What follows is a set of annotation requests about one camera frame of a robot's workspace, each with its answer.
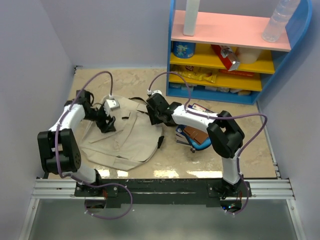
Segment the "beige canvas backpack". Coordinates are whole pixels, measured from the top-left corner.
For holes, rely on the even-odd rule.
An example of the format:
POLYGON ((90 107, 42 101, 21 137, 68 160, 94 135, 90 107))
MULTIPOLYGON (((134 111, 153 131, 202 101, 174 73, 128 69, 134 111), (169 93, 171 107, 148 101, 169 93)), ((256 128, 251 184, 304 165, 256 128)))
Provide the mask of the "beige canvas backpack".
POLYGON ((114 132, 101 133, 89 123, 78 144, 88 161, 105 167, 129 171, 148 162, 163 137, 161 125, 151 125, 144 103, 115 96, 120 108, 110 112, 115 117, 114 132))

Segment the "brown leather wallet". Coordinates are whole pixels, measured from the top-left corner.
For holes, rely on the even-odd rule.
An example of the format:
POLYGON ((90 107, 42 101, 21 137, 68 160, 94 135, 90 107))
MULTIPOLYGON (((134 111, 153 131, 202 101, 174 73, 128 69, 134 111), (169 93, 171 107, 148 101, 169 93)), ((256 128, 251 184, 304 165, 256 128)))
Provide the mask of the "brown leather wallet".
POLYGON ((203 144, 209 137, 207 133, 205 133, 199 129, 193 128, 191 126, 186 126, 183 129, 183 132, 188 137, 190 137, 193 141, 195 141, 198 145, 203 144))

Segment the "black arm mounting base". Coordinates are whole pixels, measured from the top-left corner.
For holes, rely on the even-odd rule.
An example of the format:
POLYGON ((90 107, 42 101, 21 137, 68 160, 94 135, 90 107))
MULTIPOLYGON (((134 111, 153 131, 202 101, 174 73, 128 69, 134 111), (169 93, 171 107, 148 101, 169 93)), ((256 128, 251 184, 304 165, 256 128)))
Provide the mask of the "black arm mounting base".
POLYGON ((120 208, 130 203, 140 205, 205 205, 232 209, 233 200, 252 196, 248 181, 241 181, 237 194, 222 198, 214 190, 221 178, 159 178, 159 179, 103 179, 105 188, 100 195, 90 195, 75 187, 74 195, 102 198, 107 208, 120 208))

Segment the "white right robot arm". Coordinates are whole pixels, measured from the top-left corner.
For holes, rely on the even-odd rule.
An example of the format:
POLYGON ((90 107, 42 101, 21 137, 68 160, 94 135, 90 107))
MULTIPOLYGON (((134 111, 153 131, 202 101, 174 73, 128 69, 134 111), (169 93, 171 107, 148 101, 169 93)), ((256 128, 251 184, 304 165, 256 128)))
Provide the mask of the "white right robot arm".
POLYGON ((245 134, 229 112, 210 113, 191 109, 179 102, 169 104, 158 92, 149 93, 146 102, 152 125, 184 125, 208 134, 214 151, 222 160, 222 180, 214 187, 222 199, 233 197, 241 190, 243 175, 238 154, 245 134))

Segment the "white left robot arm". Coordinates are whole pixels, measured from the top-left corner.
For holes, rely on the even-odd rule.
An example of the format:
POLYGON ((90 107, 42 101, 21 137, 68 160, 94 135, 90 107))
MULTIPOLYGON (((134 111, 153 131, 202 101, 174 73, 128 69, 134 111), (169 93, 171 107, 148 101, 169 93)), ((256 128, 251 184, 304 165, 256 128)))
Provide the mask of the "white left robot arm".
POLYGON ((105 188, 99 172, 82 163, 74 130, 82 120, 96 124, 101 133, 115 132, 114 116, 103 104, 94 107, 94 95, 86 90, 77 90, 76 98, 68 100, 59 120, 47 131, 37 135, 41 167, 46 174, 71 177, 77 181, 80 191, 92 196, 101 195, 105 188))

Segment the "yellow chips bag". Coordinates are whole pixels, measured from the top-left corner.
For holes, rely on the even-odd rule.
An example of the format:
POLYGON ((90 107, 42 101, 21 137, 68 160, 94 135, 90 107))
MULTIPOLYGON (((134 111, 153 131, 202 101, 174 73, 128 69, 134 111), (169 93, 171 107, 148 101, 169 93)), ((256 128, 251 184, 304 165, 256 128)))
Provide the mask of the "yellow chips bag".
POLYGON ((196 81, 215 83, 218 70, 215 68, 207 68, 192 65, 171 64, 169 68, 172 72, 176 72, 184 78, 196 81))

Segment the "dark blue bottom book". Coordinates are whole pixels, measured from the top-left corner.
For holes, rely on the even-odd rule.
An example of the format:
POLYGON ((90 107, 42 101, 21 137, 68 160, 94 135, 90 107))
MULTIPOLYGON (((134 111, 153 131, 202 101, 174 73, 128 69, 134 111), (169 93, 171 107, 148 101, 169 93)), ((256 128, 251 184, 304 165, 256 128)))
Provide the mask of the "dark blue bottom book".
POLYGON ((175 137, 176 142, 178 144, 187 145, 190 146, 191 144, 188 141, 188 138, 186 137, 185 133, 183 132, 185 126, 184 125, 178 125, 175 129, 175 137))

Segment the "blue pencil case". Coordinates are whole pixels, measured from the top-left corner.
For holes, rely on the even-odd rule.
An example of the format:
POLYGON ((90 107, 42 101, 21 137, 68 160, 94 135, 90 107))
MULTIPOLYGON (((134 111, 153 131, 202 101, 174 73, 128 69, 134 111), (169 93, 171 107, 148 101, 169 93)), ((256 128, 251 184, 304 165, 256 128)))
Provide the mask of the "blue pencil case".
POLYGON ((191 139, 189 136, 186 137, 188 143, 191 145, 192 148, 194 148, 196 151, 202 151, 207 148, 209 148, 211 144, 211 140, 209 137, 207 137, 203 143, 199 144, 195 140, 191 139))

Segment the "blue round can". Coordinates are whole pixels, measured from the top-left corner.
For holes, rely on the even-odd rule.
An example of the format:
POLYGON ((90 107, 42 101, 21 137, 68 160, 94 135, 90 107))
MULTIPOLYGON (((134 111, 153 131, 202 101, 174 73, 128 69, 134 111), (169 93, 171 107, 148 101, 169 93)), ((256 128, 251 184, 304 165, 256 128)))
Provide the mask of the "blue round can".
POLYGON ((172 53, 180 59, 189 59, 195 54, 196 43, 194 42, 172 42, 172 53))

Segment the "red snack carton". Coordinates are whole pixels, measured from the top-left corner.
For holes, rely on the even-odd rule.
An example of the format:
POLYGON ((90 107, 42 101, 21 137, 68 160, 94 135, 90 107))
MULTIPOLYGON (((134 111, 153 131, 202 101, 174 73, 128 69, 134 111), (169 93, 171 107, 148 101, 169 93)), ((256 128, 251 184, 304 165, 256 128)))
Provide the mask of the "red snack carton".
POLYGON ((212 44, 211 48, 229 72, 238 69, 241 62, 229 46, 212 44))

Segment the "blue shelf unit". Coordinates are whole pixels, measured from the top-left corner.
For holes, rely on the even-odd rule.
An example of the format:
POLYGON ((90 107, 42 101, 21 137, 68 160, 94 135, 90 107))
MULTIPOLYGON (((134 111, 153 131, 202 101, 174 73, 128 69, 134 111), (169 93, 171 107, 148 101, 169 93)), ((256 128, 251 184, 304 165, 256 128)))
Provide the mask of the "blue shelf unit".
POLYGON ((305 36, 312 17, 312 3, 300 1, 294 14, 276 42, 262 39, 268 18, 213 12, 199 12, 194 36, 183 34, 185 11, 177 10, 171 1, 168 24, 167 70, 170 65, 183 65, 223 69, 225 66, 211 45, 230 47, 234 53, 238 47, 261 49, 257 61, 241 63, 237 71, 254 73, 253 77, 218 72, 215 83, 190 78, 181 79, 170 74, 166 78, 166 94, 172 97, 192 97, 199 100, 253 105, 280 78, 294 50, 305 36), (191 58, 178 58, 172 52, 173 41, 196 43, 191 58))

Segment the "red flat box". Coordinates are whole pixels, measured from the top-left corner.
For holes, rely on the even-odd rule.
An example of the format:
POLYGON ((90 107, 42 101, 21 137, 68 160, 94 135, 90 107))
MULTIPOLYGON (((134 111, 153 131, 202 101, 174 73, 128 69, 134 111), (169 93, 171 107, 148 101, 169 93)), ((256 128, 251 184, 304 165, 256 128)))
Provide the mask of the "red flat box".
POLYGON ((222 74, 249 77, 249 78, 252 78, 255 75, 254 72, 248 72, 248 71, 238 71, 238 70, 228 71, 227 69, 219 69, 218 71, 222 74))

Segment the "white cup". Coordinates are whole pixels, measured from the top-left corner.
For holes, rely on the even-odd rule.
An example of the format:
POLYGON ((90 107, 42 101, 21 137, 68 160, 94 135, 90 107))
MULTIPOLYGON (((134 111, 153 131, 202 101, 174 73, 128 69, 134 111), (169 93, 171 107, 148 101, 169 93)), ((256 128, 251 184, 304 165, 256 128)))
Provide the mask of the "white cup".
POLYGON ((236 56, 242 64, 253 64, 257 61, 262 50, 258 48, 238 47, 236 56))

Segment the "clear plastic water bottle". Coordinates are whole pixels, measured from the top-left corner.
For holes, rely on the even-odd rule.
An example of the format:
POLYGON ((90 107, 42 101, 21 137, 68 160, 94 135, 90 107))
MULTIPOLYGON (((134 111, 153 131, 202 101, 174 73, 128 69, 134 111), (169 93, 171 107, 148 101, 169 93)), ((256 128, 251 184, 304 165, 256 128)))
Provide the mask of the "clear plastic water bottle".
POLYGON ((261 35, 262 39, 269 43, 278 41, 300 2, 280 0, 261 35))

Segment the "aluminium rail frame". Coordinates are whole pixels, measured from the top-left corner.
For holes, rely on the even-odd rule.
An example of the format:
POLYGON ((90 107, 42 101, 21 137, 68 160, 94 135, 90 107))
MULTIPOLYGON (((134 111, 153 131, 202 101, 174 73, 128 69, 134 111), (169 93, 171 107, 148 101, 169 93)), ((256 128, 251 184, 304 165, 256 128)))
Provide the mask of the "aluminium rail frame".
MULTIPOLYGON (((107 205, 206 205, 219 207, 221 203, 245 200, 285 200, 293 229, 299 240, 306 239, 302 221, 296 209, 295 196, 289 179, 249 179, 233 191, 217 192, 218 178, 160 178, 160 179, 103 179, 107 205)), ((19 236, 30 237, 32 225, 41 199, 104 200, 102 189, 81 186, 71 179, 37 179, 19 236)))

